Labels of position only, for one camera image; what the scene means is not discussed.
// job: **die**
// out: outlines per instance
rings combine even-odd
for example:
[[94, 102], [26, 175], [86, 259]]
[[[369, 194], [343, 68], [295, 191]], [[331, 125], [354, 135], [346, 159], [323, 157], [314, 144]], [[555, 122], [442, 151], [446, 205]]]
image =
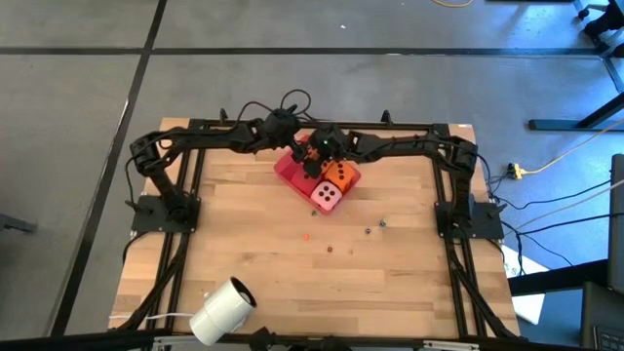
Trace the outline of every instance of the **die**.
[[329, 181], [321, 181], [310, 199], [325, 211], [331, 211], [342, 198], [342, 192]]
[[307, 175], [302, 167], [297, 167], [291, 178], [291, 184], [306, 196], [310, 196], [310, 194], [312, 194], [312, 190], [314, 190], [320, 182], [320, 177], [315, 179], [312, 176]]
[[351, 181], [355, 178], [357, 172], [351, 165], [346, 162], [333, 162], [328, 167], [324, 174], [325, 180], [332, 182], [340, 189], [341, 192], [345, 192], [351, 184]]

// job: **black chair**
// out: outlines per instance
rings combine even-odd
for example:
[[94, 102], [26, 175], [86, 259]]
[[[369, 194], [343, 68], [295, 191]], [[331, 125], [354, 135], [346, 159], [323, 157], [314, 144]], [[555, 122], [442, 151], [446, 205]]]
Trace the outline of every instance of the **black chair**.
[[601, 33], [621, 28], [624, 26], [623, 7], [624, 2], [622, 0], [608, 0], [608, 5], [587, 5], [578, 13], [580, 19], [585, 19], [589, 15], [590, 9], [603, 11], [604, 14], [587, 23], [583, 31], [592, 38], [598, 38]]

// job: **yellow cable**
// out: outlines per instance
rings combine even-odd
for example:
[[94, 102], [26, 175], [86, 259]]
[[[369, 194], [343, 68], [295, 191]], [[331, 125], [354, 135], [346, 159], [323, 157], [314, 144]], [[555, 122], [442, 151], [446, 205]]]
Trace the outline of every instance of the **yellow cable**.
[[466, 7], [466, 6], [470, 5], [470, 4], [472, 4], [472, 1], [473, 1], [473, 0], [468, 0], [468, 2], [463, 3], [463, 4], [447, 4], [447, 3], [443, 3], [443, 2], [442, 2], [442, 1], [440, 1], [440, 0], [431, 0], [431, 1], [435, 2], [435, 3], [436, 3], [436, 4], [438, 4], [438, 5], [442, 5], [442, 6], [444, 6], [444, 7], [450, 7], [450, 8], [462, 8], [462, 7]]
[[623, 120], [619, 120], [619, 121], [617, 121], [617, 122], [613, 123], [612, 125], [610, 125], [610, 126], [606, 127], [605, 129], [603, 129], [603, 130], [599, 131], [598, 133], [596, 133], [596, 134], [595, 134], [595, 135], [593, 135], [592, 137], [588, 138], [587, 140], [585, 140], [585, 141], [583, 141], [583, 142], [579, 143], [578, 145], [576, 145], [576, 146], [572, 147], [570, 150], [566, 151], [563, 155], [561, 155], [561, 156], [557, 157], [556, 159], [554, 159], [553, 161], [551, 161], [551, 162], [547, 163], [546, 165], [544, 165], [542, 168], [540, 168], [540, 169], [538, 169], [538, 170], [535, 170], [535, 171], [526, 171], [526, 170], [520, 169], [520, 173], [521, 173], [522, 175], [535, 175], [535, 174], [538, 174], [538, 173], [540, 173], [540, 172], [542, 172], [542, 171], [546, 170], [547, 168], [549, 168], [549, 167], [553, 166], [553, 165], [554, 165], [554, 164], [556, 164], [557, 162], [559, 162], [559, 160], [563, 159], [563, 158], [564, 158], [567, 154], [569, 154], [570, 152], [572, 152], [572, 151], [576, 150], [577, 148], [579, 148], [579, 147], [583, 146], [584, 144], [586, 144], [586, 143], [590, 142], [590, 141], [591, 141], [594, 137], [597, 137], [597, 136], [599, 136], [599, 135], [601, 135], [601, 134], [604, 134], [604, 133], [606, 133], [606, 132], [608, 132], [608, 131], [612, 130], [613, 128], [617, 127], [617, 126], [618, 126], [618, 125], [620, 125], [621, 123], [624, 123], [624, 119], [623, 119]]

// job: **desk leg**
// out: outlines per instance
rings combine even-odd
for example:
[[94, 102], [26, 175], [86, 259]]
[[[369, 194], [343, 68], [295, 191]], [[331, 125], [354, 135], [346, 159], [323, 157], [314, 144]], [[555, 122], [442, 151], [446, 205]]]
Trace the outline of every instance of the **desk leg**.
[[2, 229], [17, 229], [22, 232], [32, 233], [36, 228], [37, 226], [35, 224], [13, 218], [9, 215], [0, 214], [0, 231], [2, 231]]
[[512, 296], [580, 289], [591, 281], [606, 287], [607, 260], [579, 264], [574, 267], [553, 269], [507, 280]]
[[[528, 128], [532, 131], [598, 132], [608, 127], [608, 124], [603, 122], [622, 108], [624, 108], [624, 93], [614, 97], [611, 101], [580, 121], [535, 119], [528, 121]], [[609, 131], [624, 132], [624, 124]]]

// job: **orange die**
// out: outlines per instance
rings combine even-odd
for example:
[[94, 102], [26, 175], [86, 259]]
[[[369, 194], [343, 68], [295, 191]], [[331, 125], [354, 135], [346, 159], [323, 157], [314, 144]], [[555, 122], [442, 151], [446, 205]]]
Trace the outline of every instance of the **orange die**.
[[355, 169], [342, 161], [332, 162], [325, 172], [325, 180], [331, 181], [342, 193], [349, 187], [355, 176]]

